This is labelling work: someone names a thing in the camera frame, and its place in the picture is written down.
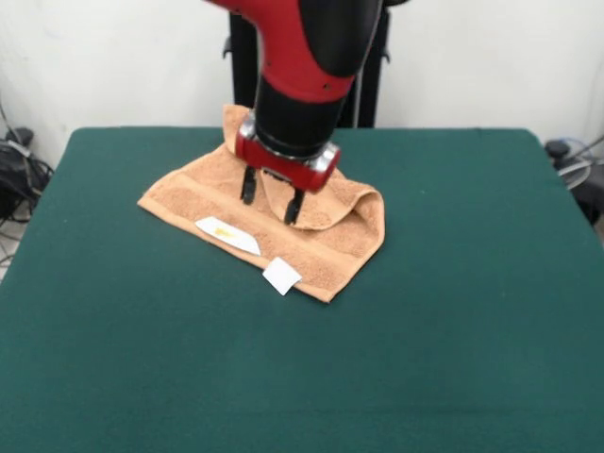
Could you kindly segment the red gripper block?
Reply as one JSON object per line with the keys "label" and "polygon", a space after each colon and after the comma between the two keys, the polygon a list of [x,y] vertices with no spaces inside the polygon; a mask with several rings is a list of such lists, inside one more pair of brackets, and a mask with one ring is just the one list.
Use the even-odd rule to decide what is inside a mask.
{"label": "red gripper block", "polygon": [[308,160],[285,158],[260,142],[254,123],[242,123],[235,138],[235,154],[247,164],[241,200],[247,206],[254,202],[257,170],[278,176],[295,188],[294,197],[288,203],[284,215],[284,223],[294,225],[302,209],[305,192],[318,193],[326,186],[339,163],[341,149],[334,143],[327,143],[317,157]]}

